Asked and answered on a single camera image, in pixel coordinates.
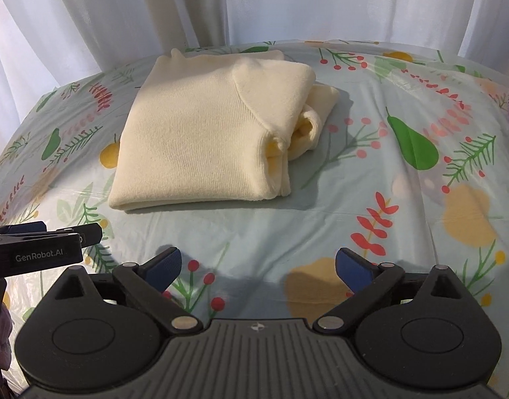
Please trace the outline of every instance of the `folded garment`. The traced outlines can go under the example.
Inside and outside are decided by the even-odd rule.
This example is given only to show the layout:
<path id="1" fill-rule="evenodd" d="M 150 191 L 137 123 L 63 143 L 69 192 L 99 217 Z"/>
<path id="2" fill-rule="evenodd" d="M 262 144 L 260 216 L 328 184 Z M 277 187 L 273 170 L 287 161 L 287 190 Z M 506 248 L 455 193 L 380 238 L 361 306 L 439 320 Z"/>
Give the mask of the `folded garment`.
<path id="1" fill-rule="evenodd" d="M 314 81 L 309 66 L 275 52 L 185 58 L 174 50 L 159 57 L 123 130 L 109 205 L 131 210 L 288 195 L 294 132 L 309 140 L 292 149 L 296 157 L 317 142 L 332 108 L 315 116 L 307 99 L 322 107 L 337 99 L 330 87 L 312 89 Z M 328 100 L 322 91 L 331 93 Z M 303 127 L 310 121 L 317 135 Z"/>

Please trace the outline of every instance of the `curtain fold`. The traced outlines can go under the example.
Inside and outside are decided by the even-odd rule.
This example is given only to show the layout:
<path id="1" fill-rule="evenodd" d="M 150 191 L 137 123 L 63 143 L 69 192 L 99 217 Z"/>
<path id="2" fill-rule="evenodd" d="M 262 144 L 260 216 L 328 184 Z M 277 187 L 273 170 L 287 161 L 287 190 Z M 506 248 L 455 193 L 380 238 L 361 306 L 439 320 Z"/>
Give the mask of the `curtain fold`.
<path id="1" fill-rule="evenodd" d="M 509 71 L 509 0 L 0 0 L 0 152 L 54 87 L 171 48 L 378 40 Z"/>

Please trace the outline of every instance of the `red berry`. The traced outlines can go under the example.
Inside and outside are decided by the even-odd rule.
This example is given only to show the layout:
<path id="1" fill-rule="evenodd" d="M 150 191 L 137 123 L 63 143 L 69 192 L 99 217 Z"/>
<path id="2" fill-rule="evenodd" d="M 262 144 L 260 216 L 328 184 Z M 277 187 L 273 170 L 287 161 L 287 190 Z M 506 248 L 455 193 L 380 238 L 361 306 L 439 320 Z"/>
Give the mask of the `red berry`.
<path id="1" fill-rule="evenodd" d="M 221 312 L 225 308 L 225 300 L 221 297 L 214 297 L 210 302 L 210 307 L 213 311 Z"/>
<path id="2" fill-rule="evenodd" d="M 196 271 L 198 268 L 199 268 L 199 262 L 198 262 L 198 261 L 196 261 L 196 260 L 191 260 L 191 261 L 188 263 L 188 270 L 189 270 L 189 271 L 194 272 L 194 271 Z"/>
<path id="3" fill-rule="evenodd" d="M 214 273 L 207 273 L 205 274 L 205 277 L 203 278 L 203 283 L 205 285 L 213 284 L 216 279 L 216 275 Z"/>

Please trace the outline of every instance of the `curtain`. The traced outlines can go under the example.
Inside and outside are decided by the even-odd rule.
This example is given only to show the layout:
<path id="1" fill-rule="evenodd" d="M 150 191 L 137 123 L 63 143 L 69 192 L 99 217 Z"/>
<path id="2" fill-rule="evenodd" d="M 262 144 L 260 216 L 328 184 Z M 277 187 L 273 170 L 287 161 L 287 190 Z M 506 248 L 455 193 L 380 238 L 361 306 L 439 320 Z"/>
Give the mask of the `curtain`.
<path id="1" fill-rule="evenodd" d="M 0 0 L 0 152 L 38 98 L 171 48 L 378 40 L 509 73 L 509 0 Z"/>

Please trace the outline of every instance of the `human hand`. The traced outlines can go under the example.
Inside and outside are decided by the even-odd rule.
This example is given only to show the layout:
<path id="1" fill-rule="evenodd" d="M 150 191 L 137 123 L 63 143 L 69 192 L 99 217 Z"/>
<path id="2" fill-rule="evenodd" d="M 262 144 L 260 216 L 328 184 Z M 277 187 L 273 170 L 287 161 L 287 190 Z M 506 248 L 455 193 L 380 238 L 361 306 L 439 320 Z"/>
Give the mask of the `human hand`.
<path id="1" fill-rule="evenodd" d="M 9 342 L 11 331 L 11 314 L 2 303 L 0 312 L 0 369 L 2 370 L 9 370 L 11 365 L 11 343 Z"/>

